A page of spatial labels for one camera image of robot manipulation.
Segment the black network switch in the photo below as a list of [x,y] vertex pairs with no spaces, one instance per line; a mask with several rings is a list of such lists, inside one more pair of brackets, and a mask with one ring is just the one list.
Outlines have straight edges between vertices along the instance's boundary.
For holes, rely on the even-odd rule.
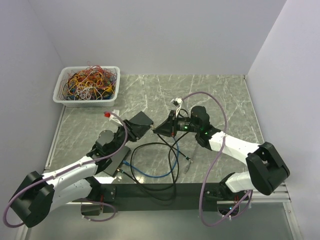
[[137,125],[150,125],[150,128],[151,125],[154,124],[153,120],[150,119],[143,111],[137,113],[129,121]]
[[118,153],[111,157],[111,164],[103,170],[104,173],[111,177],[115,177],[117,174],[117,169],[123,164],[130,154],[131,149],[127,146],[124,146]]

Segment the black ethernet cable short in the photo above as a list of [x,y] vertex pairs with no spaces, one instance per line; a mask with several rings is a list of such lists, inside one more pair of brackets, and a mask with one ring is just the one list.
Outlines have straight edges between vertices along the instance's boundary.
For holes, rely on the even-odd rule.
[[176,111],[171,110],[168,117],[153,132],[170,147],[168,160],[172,185],[178,180],[180,173],[179,157],[182,155],[179,147],[179,141],[184,138],[191,129],[191,120],[189,112],[181,108],[176,116]]

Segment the black ethernet cable long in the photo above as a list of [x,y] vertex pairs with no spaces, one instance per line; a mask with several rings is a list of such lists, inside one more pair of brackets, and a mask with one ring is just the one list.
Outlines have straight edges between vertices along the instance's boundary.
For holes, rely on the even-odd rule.
[[[147,147],[147,146],[151,146],[151,145],[165,145],[167,147],[169,147],[169,151],[168,151],[168,163],[169,163],[169,172],[163,175],[159,175],[159,176],[153,176],[153,175],[149,175],[146,174],[145,172],[141,171],[140,169],[138,169],[137,167],[135,167],[133,165],[133,158],[135,156],[135,153],[137,150]],[[179,163],[179,157],[180,157],[181,151],[180,151],[180,147],[178,144],[178,141],[175,140],[174,143],[171,145],[168,142],[151,142],[151,143],[145,143],[142,145],[137,146],[136,148],[133,149],[133,152],[130,156],[130,160],[129,162],[127,162],[125,165],[129,166],[130,168],[130,172],[131,174],[127,173],[126,171],[124,171],[123,169],[119,169],[118,171],[124,175],[126,175],[127,177],[129,177],[136,185],[137,187],[144,192],[148,197],[151,197],[157,201],[161,201],[161,202],[169,202],[169,201],[173,201],[176,197],[177,194],[177,187],[176,187],[176,183],[178,181],[179,178],[179,173],[180,173],[180,163]],[[152,188],[152,187],[148,187],[146,185],[143,185],[141,182],[139,182],[139,180],[136,178],[134,171],[139,172],[140,174],[142,174],[144,177],[148,177],[148,178],[153,178],[153,179],[159,179],[159,178],[164,178],[167,176],[171,176],[172,179],[172,183],[169,184],[168,186],[162,187],[162,188]],[[168,197],[160,197],[160,196],[156,196],[153,193],[156,194],[161,194],[164,191],[167,191],[169,189],[173,188],[172,193],[170,196]]]

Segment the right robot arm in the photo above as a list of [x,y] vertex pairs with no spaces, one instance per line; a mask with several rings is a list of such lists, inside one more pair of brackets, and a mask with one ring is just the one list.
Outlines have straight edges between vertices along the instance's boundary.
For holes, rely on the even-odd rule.
[[153,132],[165,137],[174,137],[177,132],[195,133],[197,143],[210,151],[221,151],[247,166],[245,172],[232,172],[213,189],[205,189],[206,198],[230,201],[244,191],[257,190],[269,196],[289,176],[290,170],[270,142],[262,144],[247,142],[225,134],[210,123],[204,106],[195,106],[189,117],[179,116],[171,110],[168,118]]

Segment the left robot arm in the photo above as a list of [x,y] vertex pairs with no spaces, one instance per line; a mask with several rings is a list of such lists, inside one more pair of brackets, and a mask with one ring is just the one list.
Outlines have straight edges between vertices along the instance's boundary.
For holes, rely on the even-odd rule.
[[121,153],[128,141],[141,139],[153,123],[148,118],[125,119],[116,132],[102,131],[91,151],[80,160],[52,172],[29,173],[7,208],[12,209],[24,225],[32,228],[56,208],[75,200],[85,199],[104,205],[105,190],[94,176],[112,163],[112,157]]

